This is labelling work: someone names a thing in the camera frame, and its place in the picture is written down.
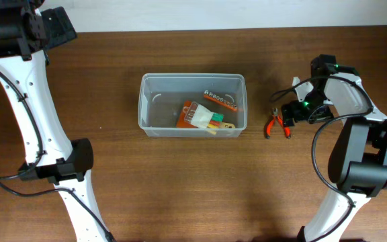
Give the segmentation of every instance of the wooden table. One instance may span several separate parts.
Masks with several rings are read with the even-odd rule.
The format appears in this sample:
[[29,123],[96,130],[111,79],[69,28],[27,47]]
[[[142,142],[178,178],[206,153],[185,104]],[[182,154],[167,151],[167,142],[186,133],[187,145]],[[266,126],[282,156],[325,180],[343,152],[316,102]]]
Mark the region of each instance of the wooden table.
[[[70,139],[92,142],[93,187],[115,237],[295,237],[327,191],[310,161],[318,124],[298,124],[290,140],[279,128],[265,140],[263,126],[269,95],[289,87],[293,76],[309,77],[310,61],[322,53],[356,67],[387,114],[387,26],[79,34],[51,50],[47,76],[54,105]],[[244,75],[247,129],[236,139],[148,138],[137,114],[145,73]],[[319,141],[325,173],[340,130],[341,123],[333,125]],[[0,86],[0,175],[12,174],[23,161],[22,138]],[[47,181],[9,185],[24,192],[52,187]],[[361,209],[343,237],[387,241],[387,190]],[[75,234],[57,194],[26,199],[0,189],[0,241],[75,241]]]

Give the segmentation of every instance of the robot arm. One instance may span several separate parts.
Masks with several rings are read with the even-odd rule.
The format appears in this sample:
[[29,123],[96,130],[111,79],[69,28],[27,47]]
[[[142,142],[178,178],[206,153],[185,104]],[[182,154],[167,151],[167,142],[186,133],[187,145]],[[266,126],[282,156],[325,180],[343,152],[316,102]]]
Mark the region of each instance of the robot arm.
[[[363,89],[354,68],[338,65],[335,57],[328,55],[314,59],[311,68],[312,77],[324,78],[314,78],[312,83],[295,88],[298,101],[282,106],[286,125],[302,120],[310,123],[332,120],[328,105],[334,105],[340,116],[371,109],[363,118],[342,120],[343,131],[329,159],[330,180],[353,200],[355,207],[350,210],[347,198],[330,190],[316,216],[298,234],[299,241],[333,242],[339,241],[356,212],[387,188],[387,116],[352,87]],[[299,82],[295,77],[293,86]],[[365,153],[366,145],[372,145],[378,152]]]
[[[0,3],[0,82],[24,140],[26,162],[20,167],[19,173],[28,172],[20,179],[47,178],[56,189],[72,191],[75,196],[67,192],[59,193],[67,207],[78,241],[115,241],[103,223],[93,194],[91,143],[86,138],[73,141],[67,138],[56,115],[46,78],[48,60],[44,50],[63,44],[75,36],[63,8],[49,9],[40,15],[28,1]],[[2,75],[22,93],[22,99],[27,103],[38,127],[39,136],[23,101],[19,100],[19,95]],[[42,154],[38,154],[39,147],[42,147]],[[30,171],[39,155],[40,162]]]

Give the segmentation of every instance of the black cable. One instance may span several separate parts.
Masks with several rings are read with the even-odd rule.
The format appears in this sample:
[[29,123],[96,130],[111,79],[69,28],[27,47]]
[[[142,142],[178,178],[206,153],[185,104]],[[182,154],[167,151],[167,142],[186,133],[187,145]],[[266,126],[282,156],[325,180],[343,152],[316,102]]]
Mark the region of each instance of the black cable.
[[11,193],[13,195],[20,196],[22,198],[32,198],[32,197],[36,197],[36,196],[50,194],[50,193],[53,193],[53,192],[68,192],[80,204],[80,206],[82,206],[93,217],[93,219],[95,219],[95,221],[98,223],[98,225],[104,231],[106,239],[108,241],[116,241],[114,239],[113,235],[106,229],[104,224],[100,221],[100,219],[92,212],[92,210],[90,208],[88,208],[77,197],[77,195],[74,194],[73,190],[66,189],[66,188],[57,188],[57,189],[46,190],[46,191],[43,191],[43,192],[36,192],[36,193],[33,193],[33,194],[23,194],[23,193],[20,193],[20,192],[16,192],[15,190],[12,190],[11,188],[7,187],[6,185],[4,185],[1,182],[1,181],[7,181],[7,180],[11,180],[11,179],[20,178],[20,177],[28,174],[29,172],[33,171],[36,168],[36,166],[39,164],[42,156],[44,155],[44,151],[43,151],[43,143],[42,143],[42,138],[41,138],[40,130],[38,129],[38,126],[37,126],[37,123],[35,121],[35,118],[34,118],[32,112],[31,112],[31,109],[30,109],[28,103],[26,102],[25,97],[22,95],[22,93],[19,91],[19,89],[8,79],[8,77],[5,76],[1,71],[0,71],[0,78],[2,78],[2,80],[4,80],[4,82],[6,82],[6,84],[12,88],[12,90],[14,90],[14,92],[15,92],[15,94],[17,96],[17,100],[24,105],[25,111],[28,114],[28,117],[29,117],[29,119],[31,121],[31,124],[32,124],[32,126],[34,128],[34,132],[36,133],[37,140],[38,140],[38,153],[37,153],[36,160],[32,164],[28,164],[29,167],[28,167],[28,169],[26,171],[23,171],[23,172],[18,173],[16,175],[9,175],[9,176],[0,177],[0,187],[3,188],[5,191],[7,191],[7,192],[9,192],[9,193]]
[[[319,179],[323,182],[323,184],[325,184],[329,189],[331,189],[332,191],[344,196],[348,203],[349,203],[349,208],[347,209],[347,212],[344,214],[344,216],[340,219],[340,221],[332,228],[330,229],[328,232],[326,232],[325,234],[321,235],[320,237],[312,240],[311,242],[317,242],[325,237],[327,237],[328,235],[330,235],[331,233],[333,233],[334,231],[336,231],[344,222],[345,220],[349,217],[349,215],[351,214],[353,208],[355,208],[355,202],[352,200],[352,198],[347,195],[346,193],[338,190],[336,187],[334,187],[332,184],[330,184],[322,175],[322,173],[319,171],[319,168],[317,166],[317,162],[316,162],[316,144],[317,144],[317,140],[319,139],[319,135],[322,133],[322,131],[330,124],[338,121],[338,120],[342,120],[342,119],[345,119],[345,118],[358,118],[358,117],[364,117],[368,114],[371,114],[373,112],[373,103],[370,99],[370,97],[368,97],[368,94],[365,92],[365,90],[363,90],[360,86],[356,85],[354,82],[346,79],[346,78],[343,78],[343,77],[335,77],[335,76],[317,76],[317,77],[311,77],[309,79],[306,79],[304,81],[301,81],[299,82],[299,84],[289,88],[289,89],[285,89],[285,90],[281,90],[281,91],[277,91],[275,93],[273,93],[270,97],[270,102],[276,102],[277,100],[281,99],[283,96],[285,96],[286,94],[292,92],[292,91],[295,91],[295,88],[299,87],[300,85],[304,84],[304,83],[307,83],[309,81],[312,81],[312,80],[315,80],[315,79],[321,79],[321,80],[340,80],[340,81],[344,81],[348,84],[350,84],[352,87],[356,88],[364,97],[364,99],[367,101],[368,103],[368,110],[366,112],[363,112],[363,113],[358,113],[358,114],[348,114],[348,115],[342,115],[342,116],[339,116],[339,117],[336,117],[336,118],[333,118],[329,121],[327,121],[326,123],[324,123],[317,131],[316,131],[316,134],[314,135],[314,138],[313,138],[313,142],[312,142],[312,164],[313,164],[313,168],[314,168],[314,171],[316,172],[317,176],[319,177]],[[272,99],[273,96],[279,94],[279,93],[282,93],[280,96],[278,96],[277,98],[275,99]]]
[[315,115],[321,108],[327,106],[326,104],[322,104],[322,105],[319,105],[317,106],[313,112],[309,115],[309,117],[307,118],[307,122],[309,124],[314,124],[314,122],[316,122],[317,119],[312,119],[313,115]]

